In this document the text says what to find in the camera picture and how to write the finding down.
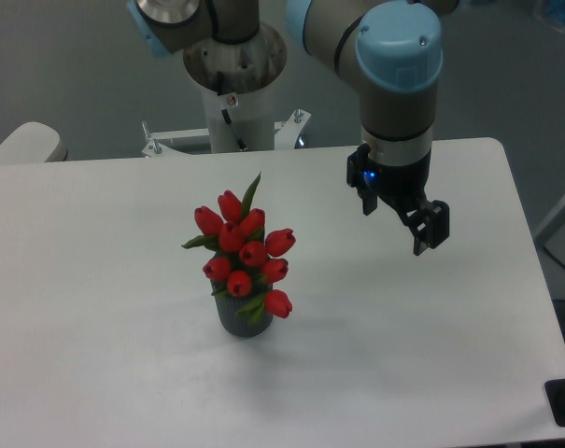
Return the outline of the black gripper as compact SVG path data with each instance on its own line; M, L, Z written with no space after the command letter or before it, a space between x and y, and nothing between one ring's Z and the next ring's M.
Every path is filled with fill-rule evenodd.
M412 233L415 256L435 249L450 235L450 207L443 201L427 200L431 154L412 164L388 166L373 161L372 153L368 144L361 144L346 161L346 182L357 191L362 213L371 215L380 199Z

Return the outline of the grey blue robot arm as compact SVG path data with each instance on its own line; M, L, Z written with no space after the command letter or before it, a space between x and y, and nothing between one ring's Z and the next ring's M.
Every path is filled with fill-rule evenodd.
M130 1L149 50L180 53L204 98L213 152L271 149L270 90L287 47L256 1ZM412 232L420 254L449 235L449 208L427 198L438 79L440 19L454 1L289 1L288 33L360 99L361 142L346 182L364 214L385 203Z

